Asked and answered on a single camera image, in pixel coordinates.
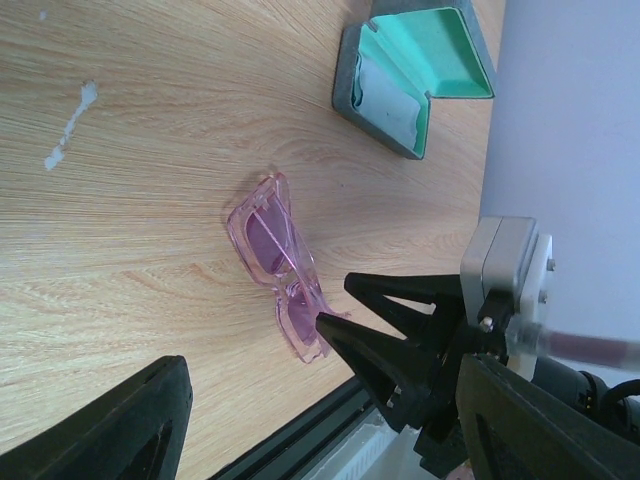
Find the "sunglasses lens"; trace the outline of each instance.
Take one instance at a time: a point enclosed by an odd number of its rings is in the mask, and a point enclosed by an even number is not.
[[[298,335],[305,345],[310,345],[316,339],[315,319],[312,317],[307,300],[302,289],[289,298],[289,318]]]
[[[287,245],[287,224],[275,196],[269,197],[264,206],[251,214],[247,221],[247,238],[260,266],[270,275],[274,275],[285,261],[284,254],[266,228],[282,246]]]

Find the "white stain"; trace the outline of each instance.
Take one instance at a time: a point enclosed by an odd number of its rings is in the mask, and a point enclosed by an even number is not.
[[[47,170],[54,168],[64,158],[69,145],[69,140],[71,140],[71,136],[76,128],[76,123],[80,118],[80,115],[86,112],[89,109],[89,106],[98,99],[98,87],[96,86],[96,82],[92,80],[85,83],[82,86],[80,93],[80,105],[76,108],[71,120],[69,120],[69,123],[67,123],[67,126],[64,128],[64,135],[58,142],[58,145],[56,145],[56,147],[51,151],[51,155],[44,159],[44,166]]]

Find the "sunglasses frame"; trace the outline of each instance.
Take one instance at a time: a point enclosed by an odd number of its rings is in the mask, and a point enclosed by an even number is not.
[[[283,215],[283,222],[286,226],[286,245],[280,244],[259,215],[260,209],[268,207],[270,203],[273,205],[274,202],[281,209]],[[255,215],[255,218],[262,224],[264,230],[270,235],[274,244],[284,256],[283,263],[273,274],[262,267],[251,246],[247,225],[252,215]],[[227,229],[231,242],[251,278],[257,284],[269,287],[274,292],[278,326],[298,357],[304,363],[311,363],[321,355],[326,357],[331,347],[315,329],[315,319],[320,312],[333,312],[328,307],[320,289],[311,252],[306,247],[291,219],[289,185],[284,174],[276,173],[260,182],[257,188],[231,212],[227,220]],[[306,267],[303,259],[305,255],[308,255]],[[302,290],[305,302],[310,310],[310,318],[314,322],[313,332],[306,341],[298,335],[288,313],[291,292],[295,290],[296,282],[298,282],[298,286]]]

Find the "case lid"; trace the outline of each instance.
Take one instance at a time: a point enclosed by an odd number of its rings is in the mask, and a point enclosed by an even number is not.
[[[468,0],[381,1],[372,15],[359,51],[403,90],[437,98],[494,96],[491,60]]]

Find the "black cable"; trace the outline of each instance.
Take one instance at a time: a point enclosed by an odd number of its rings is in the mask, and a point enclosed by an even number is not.
[[[631,395],[640,395],[640,379],[629,380],[616,385],[602,396],[600,412],[608,413],[620,400]]]

